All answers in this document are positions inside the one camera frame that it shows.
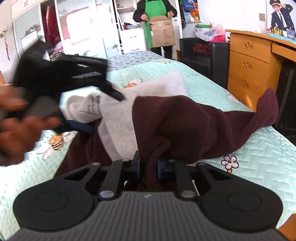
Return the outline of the person's left hand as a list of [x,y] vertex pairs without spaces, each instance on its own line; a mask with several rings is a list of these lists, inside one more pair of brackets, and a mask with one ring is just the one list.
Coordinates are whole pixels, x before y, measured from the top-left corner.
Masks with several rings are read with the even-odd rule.
[[[1,110],[20,111],[27,102],[22,99],[20,91],[13,86],[1,86]],[[24,155],[30,152],[40,139],[43,130],[50,130],[60,125],[55,117],[41,119],[29,116],[23,120],[6,118],[1,121],[1,149],[6,156],[1,166],[15,165],[24,160]]]

